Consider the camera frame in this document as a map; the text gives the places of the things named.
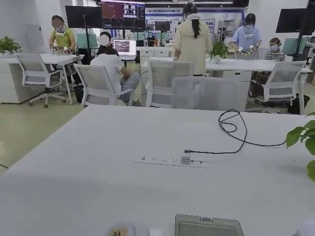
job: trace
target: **power outlet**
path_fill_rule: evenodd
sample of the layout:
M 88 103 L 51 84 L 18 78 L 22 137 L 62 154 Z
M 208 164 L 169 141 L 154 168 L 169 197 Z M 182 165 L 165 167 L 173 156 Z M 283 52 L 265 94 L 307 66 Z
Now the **power outlet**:
M 134 163 L 153 164 L 153 165 L 165 165 L 165 166 L 183 166 L 183 167 L 195 167 L 195 168 L 208 168 L 207 162 L 193 161 L 189 165 L 182 165 L 181 158 L 169 158 L 169 157 L 140 157 L 135 160 Z

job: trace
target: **gray mesh chair back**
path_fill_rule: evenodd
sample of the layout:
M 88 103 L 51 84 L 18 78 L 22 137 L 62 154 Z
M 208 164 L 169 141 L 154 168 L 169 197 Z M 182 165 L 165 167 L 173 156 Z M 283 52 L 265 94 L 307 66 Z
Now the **gray mesh chair back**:
M 172 79 L 193 76 L 194 63 L 181 61 L 148 60 L 149 82 L 146 106 L 170 108 Z
M 210 111 L 239 110 L 238 86 L 241 86 L 241 83 L 224 78 L 175 77 L 172 84 L 172 108 Z
M 296 98 L 297 78 L 306 61 L 278 62 L 264 88 L 264 101 L 291 100 Z
M 82 105 L 114 105 L 114 89 L 104 66 L 74 65 L 84 87 Z
M 50 86 L 50 75 L 40 54 L 17 54 L 23 72 L 23 85 Z

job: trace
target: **ceiling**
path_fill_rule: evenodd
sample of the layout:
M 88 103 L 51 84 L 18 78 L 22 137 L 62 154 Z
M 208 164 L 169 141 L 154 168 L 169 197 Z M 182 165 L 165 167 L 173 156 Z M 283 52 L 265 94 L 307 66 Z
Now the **ceiling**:
M 145 1 L 146 7 L 183 7 L 185 3 L 174 4 L 173 0 L 133 0 Z M 195 0 L 195 2 L 204 2 L 197 4 L 198 7 L 247 7 L 249 0 Z

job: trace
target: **trash bin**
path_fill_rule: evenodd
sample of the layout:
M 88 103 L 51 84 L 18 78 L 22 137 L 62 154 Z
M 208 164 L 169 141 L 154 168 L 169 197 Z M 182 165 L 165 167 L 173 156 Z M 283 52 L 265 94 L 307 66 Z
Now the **trash bin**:
M 300 115 L 300 102 L 299 102 L 299 94 L 296 94 L 296 98 L 292 101 L 292 106 L 290 106 L 287 109 L 287 112 L 294 115 Z M 304 95 L 304 108 L 306 107 L 307 103 L 309 102 L 311 98 Z
M 75 97 L 77 98 L 77 102 L 78 103 L 82 103 L 82 99 L 83 99 L 83 85 L 78 85 L 76 87 L 73 88 L 74 89 L 74 93 L 75 93 Z

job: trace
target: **beige jacket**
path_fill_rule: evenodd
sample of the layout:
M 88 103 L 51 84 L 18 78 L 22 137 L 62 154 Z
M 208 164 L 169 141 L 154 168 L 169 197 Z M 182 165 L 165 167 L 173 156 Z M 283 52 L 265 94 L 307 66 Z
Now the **beige jacket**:
M 176 30 L 174 49 L 181 52 L 178 61 L 193 61 L 194 75 L 206 73 L 206 52 L 212 50 L 212 40 L 208 26 L 204 21 L 200 23 L 200 35 L 194 38 L 191 20 L 200 19 L 198 14 L 190 14 Z

